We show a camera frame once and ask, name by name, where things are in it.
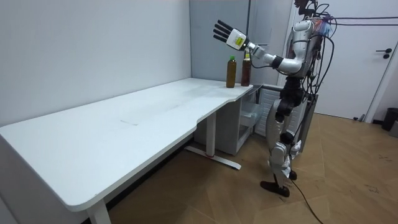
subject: desk leg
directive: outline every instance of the desk leg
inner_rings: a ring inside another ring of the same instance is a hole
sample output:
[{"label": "desk leg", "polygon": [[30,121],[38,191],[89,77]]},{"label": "desk leg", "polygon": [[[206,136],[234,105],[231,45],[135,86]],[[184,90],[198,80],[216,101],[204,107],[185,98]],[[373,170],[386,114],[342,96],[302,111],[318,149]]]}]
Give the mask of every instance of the desk leg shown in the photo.
[{"label": "desk leg", "polygon": [[236,162],[229,161],[227,159],[223,159],[221,157],[215,156],[215,147],[216,147],[216,112],[212,113],[206,119],[207,129],[206,129],[206,152],[203,152],[200,149],[194,148],[192,146],[185,147],[186,150],[194,152],[196,154],[205,156],[209,159],[213,159],[214,161],[220,162],[227,166],[230,166],[234,169],[240,170],[241,165]]},{"label": "desk leg", "polygon": [[111,224],[104,200],[87,209],[91,224]]}]

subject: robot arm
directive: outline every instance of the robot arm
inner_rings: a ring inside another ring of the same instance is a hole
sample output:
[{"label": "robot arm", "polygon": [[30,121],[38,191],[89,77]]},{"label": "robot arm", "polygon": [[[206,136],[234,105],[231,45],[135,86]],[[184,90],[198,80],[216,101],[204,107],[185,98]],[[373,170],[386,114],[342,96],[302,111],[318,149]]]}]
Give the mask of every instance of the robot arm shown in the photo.
[{"label": "robot arm", "polygon": [[307,56],[308,41],[312,35],[313,23],[311,21],[298,22],[292,29],[292,45],[294,58],[282,58],[277,55],[271,55],[259,45],[256,45],[246,37],[241,31],[232,28],[223,21],[215,24],[217,29],[213,32],[217,35],[213,37],[225,42],[228,46],[236,50],[247,50],[258,59],[264,60],[272,68],[276,68],[287,75],[297,74],[303,67]]}]

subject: plastic bottle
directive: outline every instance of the plastic bottle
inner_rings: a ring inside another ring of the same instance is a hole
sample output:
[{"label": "plastic bottle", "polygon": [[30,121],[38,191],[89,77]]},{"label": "plastic bottle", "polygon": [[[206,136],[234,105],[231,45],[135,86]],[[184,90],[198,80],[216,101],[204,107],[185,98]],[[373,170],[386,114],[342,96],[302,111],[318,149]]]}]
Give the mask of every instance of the plastic bottle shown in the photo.
[{"label": "plastic bottle", "polygon": [[226,69],[226,87],[234,88],[235,87],[235,78],[236,78],[236,61],[235,56],[230,56],[230,60],[228,62],[228,66]]},{"label": "plastic bottle", "polygon": [[242,86],[250,85],[250,72],[251,72],[250,54],[246,54],[242,63],[242,81],[241,81]]}]

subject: wooden floor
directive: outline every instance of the wooden floor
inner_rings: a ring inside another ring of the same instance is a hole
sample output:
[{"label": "wooden floor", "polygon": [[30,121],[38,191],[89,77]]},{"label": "wooden floor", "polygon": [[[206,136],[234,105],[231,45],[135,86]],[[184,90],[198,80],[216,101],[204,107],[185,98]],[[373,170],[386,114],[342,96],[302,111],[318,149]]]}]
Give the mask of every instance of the wooden floor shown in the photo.
[{"label": "wooden floor", "polygon": [[[181,152],[109,212],[112,223],[317,223],[294,185],[290,198],[260,188],[272,180],[263,138],[222,156],[242,169]],[[293,166],[324,223],[398,223],[398,139],[380,126],[316,114]]]}]

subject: black rubber foot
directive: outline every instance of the black rubber foot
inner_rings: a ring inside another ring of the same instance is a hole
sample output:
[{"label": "black rubber foot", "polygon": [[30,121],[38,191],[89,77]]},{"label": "black rubber foot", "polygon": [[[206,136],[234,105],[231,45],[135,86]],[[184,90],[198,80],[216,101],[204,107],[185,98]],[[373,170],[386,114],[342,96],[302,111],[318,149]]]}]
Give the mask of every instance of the black rubber foot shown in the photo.
[{"label": "black rubber foot", "polygon": [[279,194],[283,197],[290,196],[290,190],[287,187],[279,188],[277,183],[261,181],[260,186],[272,193]]},{"label": "black rubber foot", "polygon": [[297,180],[297,174],[296,174],[296,172],[290,171],[289,179],[290,179],[290,180]]}]

